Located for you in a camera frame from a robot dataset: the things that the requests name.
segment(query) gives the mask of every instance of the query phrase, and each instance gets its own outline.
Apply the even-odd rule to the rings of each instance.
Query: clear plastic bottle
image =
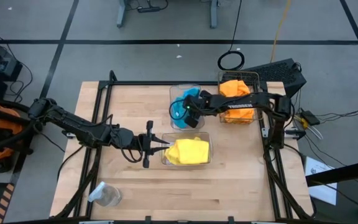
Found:
[[[92,191],[88,197],[88,201],[95,201],[100,206],[116,206],[122,199],[121,192],[103,181]]]

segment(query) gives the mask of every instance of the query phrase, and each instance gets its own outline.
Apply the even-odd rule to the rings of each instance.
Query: white paper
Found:
[[[331,170],[333,167],[327,166],[320,161],[312,159],[310,157],[306,158],[306,168],[305,175],[317,174],[320,172],[324,172],[327,170]],[[337,183],[328,184],[331,187],[336,189]],[[330,189],[327,186],[320,185],[309,187],[310,196],[322,200],[324,202],[330,203],[331,205],[336,205],[336,191],[334,189]]]

